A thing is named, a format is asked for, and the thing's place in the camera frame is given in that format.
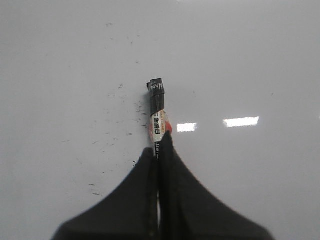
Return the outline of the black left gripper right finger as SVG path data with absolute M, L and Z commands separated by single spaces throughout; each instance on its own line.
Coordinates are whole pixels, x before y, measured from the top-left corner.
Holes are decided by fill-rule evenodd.
M 269 232 L 212 195 L 190 172 L 166 132 L 159 144 L 163 240 L 267 240 Z

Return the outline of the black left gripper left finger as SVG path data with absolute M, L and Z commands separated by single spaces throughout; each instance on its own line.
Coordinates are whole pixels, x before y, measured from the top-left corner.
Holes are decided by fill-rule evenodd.
M 135 167 L 105 199 L 63 223 L 55 240 L 157 240 L 158 162 L 145 148 Z

